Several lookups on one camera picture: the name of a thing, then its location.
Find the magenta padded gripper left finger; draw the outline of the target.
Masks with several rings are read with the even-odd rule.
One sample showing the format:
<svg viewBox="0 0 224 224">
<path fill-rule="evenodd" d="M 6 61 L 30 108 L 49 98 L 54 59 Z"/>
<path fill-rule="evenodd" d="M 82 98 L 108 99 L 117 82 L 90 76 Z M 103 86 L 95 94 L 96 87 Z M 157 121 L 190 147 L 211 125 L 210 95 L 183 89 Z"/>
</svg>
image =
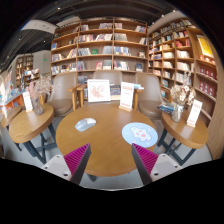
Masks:
<svg viewBox="0 0 224 224">
<path fill-rule="evenodd" d="M 86 144 L 65 156 L 55 155 L 42 169 L 79 185 L 90 155 L 90 144 Z"/>
</svg>

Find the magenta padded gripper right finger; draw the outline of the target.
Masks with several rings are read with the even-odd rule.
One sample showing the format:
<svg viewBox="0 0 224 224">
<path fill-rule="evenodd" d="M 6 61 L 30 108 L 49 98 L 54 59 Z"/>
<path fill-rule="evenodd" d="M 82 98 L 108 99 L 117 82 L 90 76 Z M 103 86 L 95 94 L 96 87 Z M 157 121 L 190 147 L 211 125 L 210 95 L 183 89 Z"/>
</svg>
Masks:
<svg viewBox="0 0 224 224">
<path fill-rule="evenodd" d="M 137 144 L 132 144 L 131 153 L 143 185 L 150 184 L 182 169 L 167 154 L 157 155 Z"/>
</svg>

